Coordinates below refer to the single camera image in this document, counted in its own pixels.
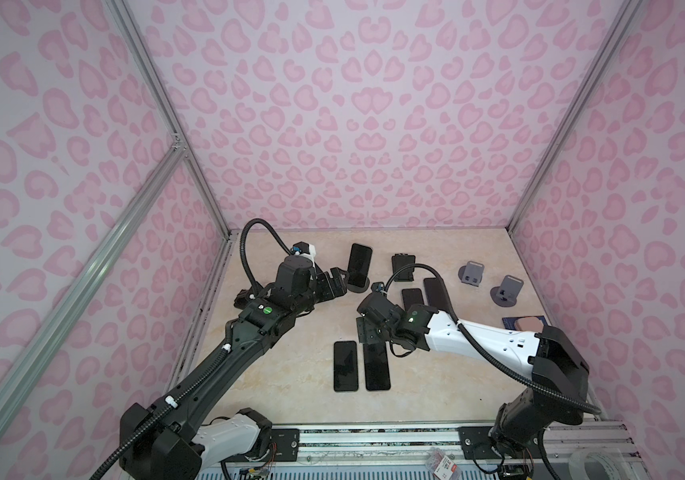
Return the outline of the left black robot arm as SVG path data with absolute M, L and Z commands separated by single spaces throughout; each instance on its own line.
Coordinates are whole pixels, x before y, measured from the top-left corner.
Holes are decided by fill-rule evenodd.
M 322 271 L 306 255 L 290 255 L 276 281 L 260 289 L 238 318 L 226 323 L 224 340 L 170 392 L 150 407 L 134 404 L 120 418 L 120 446 L 94 472 L 100 479 L 114 464 L 134 479 L 194 479 L 232 456 L 268 451 L 272 422 L 246 408 L 206 424 L 236 379 L 320 302 L 347 292 L 340 268 Z

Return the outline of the green phone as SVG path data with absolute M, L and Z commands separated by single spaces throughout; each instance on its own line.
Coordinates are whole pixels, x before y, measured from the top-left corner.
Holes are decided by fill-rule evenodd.
M 362 284 L 365 278 L 368 278 L 372 249 L 359 243 L 352 244 L 347 264 L 347 279 L 354 284 Z
M 357 343 L 338 341 L 334 343 L 334 391 L 356 392 L 358 387 Z

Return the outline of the purple phone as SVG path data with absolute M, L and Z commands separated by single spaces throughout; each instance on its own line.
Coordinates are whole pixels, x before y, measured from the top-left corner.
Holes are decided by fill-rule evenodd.
M 374 336 L 367 336 L 363 344 L 363 361 L 366 390 L 390 390 L 391 380 L 386 343 Z

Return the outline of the blue phone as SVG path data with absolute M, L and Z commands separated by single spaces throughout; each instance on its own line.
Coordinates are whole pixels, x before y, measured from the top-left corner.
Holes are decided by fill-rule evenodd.
M 411 311 L 418 305 L 424 305 L 423 292 L 420 288 L 404 288 L 401 290 L 401 299 L 405 311 Z

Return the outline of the silver phone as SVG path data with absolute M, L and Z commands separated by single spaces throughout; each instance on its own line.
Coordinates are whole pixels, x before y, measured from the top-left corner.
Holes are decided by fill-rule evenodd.
M 442 280 L 432 277 L 423 280 L 427 305 L 447 313 L 452 312 L 452 304 Z

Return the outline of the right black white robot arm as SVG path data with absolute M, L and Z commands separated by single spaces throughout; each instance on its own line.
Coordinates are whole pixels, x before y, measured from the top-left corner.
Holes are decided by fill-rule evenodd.
M 416 304 L 404 309 L 374 292 L 357 308 L 363 344 L 388 342 L 407 352 L 451 353 L 488 362 L 524 390 L 498 409 L 487 438 L 496 453 L 514 456 L 553 422 L 578 426 L 589 403 L 589 366 L 560 329 L 513 331 L 459 319 L 450 311 Z

